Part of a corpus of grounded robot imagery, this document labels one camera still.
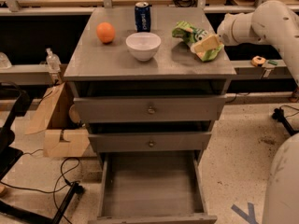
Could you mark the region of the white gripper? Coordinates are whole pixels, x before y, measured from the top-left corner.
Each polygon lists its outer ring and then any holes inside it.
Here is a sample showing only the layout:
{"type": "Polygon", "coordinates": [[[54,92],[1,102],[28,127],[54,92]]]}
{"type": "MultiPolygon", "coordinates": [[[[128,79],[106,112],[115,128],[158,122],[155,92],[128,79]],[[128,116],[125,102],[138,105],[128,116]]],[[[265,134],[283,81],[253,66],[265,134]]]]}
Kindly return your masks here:
{"type": "Polygon", "coordinates": [[[221,42],[225,46],[236,46],[239,44],[237,40],[238,35],[238,19],[239,15],[227,13],[223,21],[217,29],[218,35],[209,35],[203,40],[193,43],[191,46],[192,53],[205,52],[218,47],[221,42]]]}

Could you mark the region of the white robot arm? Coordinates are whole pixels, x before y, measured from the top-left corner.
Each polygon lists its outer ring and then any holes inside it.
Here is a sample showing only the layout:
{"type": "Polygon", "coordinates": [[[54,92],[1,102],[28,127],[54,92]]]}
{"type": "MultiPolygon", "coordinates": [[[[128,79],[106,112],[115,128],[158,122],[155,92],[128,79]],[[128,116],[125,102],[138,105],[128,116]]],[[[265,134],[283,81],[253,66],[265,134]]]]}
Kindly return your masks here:
{"type": "MultiPolygon", "coordinates": [[[[298,16],[284,3],[270,0],[248,14],[227,14],[217,33],[196,41],[191,51],[208,51],[220,43],[226,46],[242,43],[272,46],[299,85],[298,16]]],[[[272,161],[262,224],[299,224],[299,133],[290,135],[272,161]]]]}

